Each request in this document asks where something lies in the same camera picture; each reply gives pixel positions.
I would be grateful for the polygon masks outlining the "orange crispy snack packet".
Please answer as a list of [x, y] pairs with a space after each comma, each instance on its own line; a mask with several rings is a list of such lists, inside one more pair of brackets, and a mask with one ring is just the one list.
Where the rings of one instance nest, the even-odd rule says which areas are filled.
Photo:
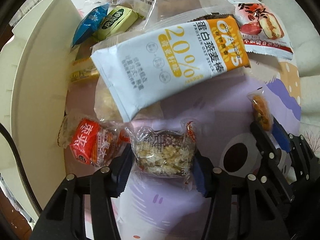
[[270, 132], [273, 127], [273, 115], [265, 98], [263, 87], [248, 93], [247, 98], [252, 104], [254, 120], [264, 131]]

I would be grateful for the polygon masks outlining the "red date snack packet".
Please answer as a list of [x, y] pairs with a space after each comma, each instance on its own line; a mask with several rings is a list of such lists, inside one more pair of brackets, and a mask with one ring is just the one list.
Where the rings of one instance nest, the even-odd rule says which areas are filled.
[[83, 118], [73, 133], [69, 147], [74, 157], [88, 165], [109, 165], [130, 139], [122, 124], [111, 121], [100, 123]]

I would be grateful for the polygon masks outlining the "clear nut brittle packet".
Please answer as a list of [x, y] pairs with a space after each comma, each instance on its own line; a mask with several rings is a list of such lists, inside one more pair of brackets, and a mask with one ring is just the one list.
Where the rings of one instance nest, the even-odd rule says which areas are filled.
[[178, 131], [156, 131], [149, 126], [141, 126], [126, 127], [125, 132], [135, 156], [135, 172], [140, 177], [176, 179], [184, 190], [191, 190], [191, 172], [197, 150], [195, 120], [182, 120]]

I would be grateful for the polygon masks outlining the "white oat protein bar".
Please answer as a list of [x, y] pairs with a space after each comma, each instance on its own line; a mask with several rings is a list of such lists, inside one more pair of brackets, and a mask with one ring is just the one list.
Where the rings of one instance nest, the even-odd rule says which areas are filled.
[[249, 66], [232, 16], [153, 30], [98, 49], [91, 59], [124, 122], [190, 86]]

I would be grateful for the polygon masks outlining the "red white date cake packet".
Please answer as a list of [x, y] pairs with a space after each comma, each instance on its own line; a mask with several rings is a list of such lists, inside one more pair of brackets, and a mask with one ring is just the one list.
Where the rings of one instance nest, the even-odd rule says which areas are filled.
[[234, 17], [249, 53], [293, 58], [289, 36], [281, 20], [263, 3], [233, 3]]

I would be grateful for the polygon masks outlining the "green candy packet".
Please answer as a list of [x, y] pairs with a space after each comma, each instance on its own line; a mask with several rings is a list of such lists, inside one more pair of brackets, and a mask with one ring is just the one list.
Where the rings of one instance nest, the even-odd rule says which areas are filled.
[[108, 13], [93, 36], [103, 41], [110, 36], [127, 31], [136, 20], [138, 20], [138, 14], [132, 9], [117, 6]]

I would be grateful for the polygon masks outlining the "blue candy packet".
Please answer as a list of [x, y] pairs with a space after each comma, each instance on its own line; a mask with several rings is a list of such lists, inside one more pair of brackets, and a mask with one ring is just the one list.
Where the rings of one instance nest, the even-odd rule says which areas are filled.
[[80, 45], [96, 32], [104, 18], [107, 16], [109, 4], [100, 5], [92, 9], [79, 23], [75, 30], [71, 48]]

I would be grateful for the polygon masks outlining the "cartoon printed play mat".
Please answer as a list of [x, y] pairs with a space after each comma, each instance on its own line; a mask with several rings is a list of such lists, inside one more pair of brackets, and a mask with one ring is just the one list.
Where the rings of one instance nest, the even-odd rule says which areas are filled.
[[[234, 0], [251, 2], [253, 0]], [[302, 134], [319, 149], [319, 34], [295, 0], [261, 0], [275, 12], [290, 37], [293, 59], [250, 54], [251, 67], [215, 77], [161, 103], [163, 118], [138, 126], [178, 129], [193, 117], [199, 149], [213, 165], [235, 174], [255, 172], [261, 156], [249, 131], [253, 119], [247, 94], [265, 90], [271, 111], [286, 131]], [[210, 201], [195, 185], [132, 171], [125, 191], [113, 200], [122, 239], [200, 239]]]

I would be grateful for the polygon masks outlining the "clear cracker packet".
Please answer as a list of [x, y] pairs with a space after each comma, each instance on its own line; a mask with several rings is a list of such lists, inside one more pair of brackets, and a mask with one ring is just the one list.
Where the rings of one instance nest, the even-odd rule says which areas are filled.
[[[96, 89], [95, 89], [95, 102], [94, 111], [100, 122], [123, 122], [123, 119], [119, 113], [118, 107], [102, 77], [99, 77]], [[163, 112], [160, 102], [140, 110], [133, 120], [142, 119], [161, 119], [163, 118]]]

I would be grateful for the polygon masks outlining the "yellow snack bar packet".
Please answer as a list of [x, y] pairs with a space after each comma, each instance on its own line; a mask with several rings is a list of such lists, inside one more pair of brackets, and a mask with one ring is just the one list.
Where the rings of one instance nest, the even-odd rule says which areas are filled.
[[90, 57], [78, 59], [71, 63], [69, 74], [70, 83], [97, 79], [99, 76], [99, 71]]

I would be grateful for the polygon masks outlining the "white plastic storage bin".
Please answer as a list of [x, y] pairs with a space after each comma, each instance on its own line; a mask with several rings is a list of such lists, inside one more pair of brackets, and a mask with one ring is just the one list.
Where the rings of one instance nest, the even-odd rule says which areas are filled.
[[1, 139], [1, 175], [23, 210], [37, 220], [66, 175], [57, 134], [68, 90], [70, 50], [81, 17], [71, 0], [42, 0], [13, 28], [1, 51], [1, 124], [24, 172]]

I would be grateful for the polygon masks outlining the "large clear cake packet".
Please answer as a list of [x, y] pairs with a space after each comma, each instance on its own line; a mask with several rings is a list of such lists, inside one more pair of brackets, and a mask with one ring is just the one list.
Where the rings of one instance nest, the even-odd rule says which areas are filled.
[[135, 30], [193, 10], [205, 15], [232, 15], [235, 11], [228, 0], [126, 0], [126, 3], [142, 18], [135, 24]]

